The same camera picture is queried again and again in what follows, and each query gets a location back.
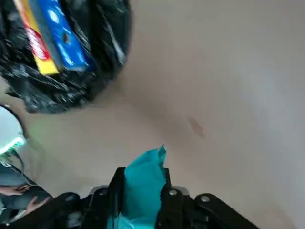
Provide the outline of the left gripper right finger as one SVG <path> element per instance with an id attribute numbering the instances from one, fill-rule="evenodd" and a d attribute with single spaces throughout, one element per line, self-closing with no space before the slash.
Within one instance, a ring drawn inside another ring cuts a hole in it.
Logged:
<path id="1" fill-rule="evenodd" d="M 203 193 L 191 198 L 174 188 L 168 168 L 165 177 L 156 229 L 258 229 L 213 194 Z"/>

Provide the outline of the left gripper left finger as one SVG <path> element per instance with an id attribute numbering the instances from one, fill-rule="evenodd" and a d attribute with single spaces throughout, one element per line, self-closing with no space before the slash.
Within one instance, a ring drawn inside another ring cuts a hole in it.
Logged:
<path id="1" fill-rule="evenodd" d="M 67 192 L 12 223 L 8 229 L 117 229 L 122 208 L 124 171 L 120 167 L 108 186 L 96 187 L 81 199 Z"/>

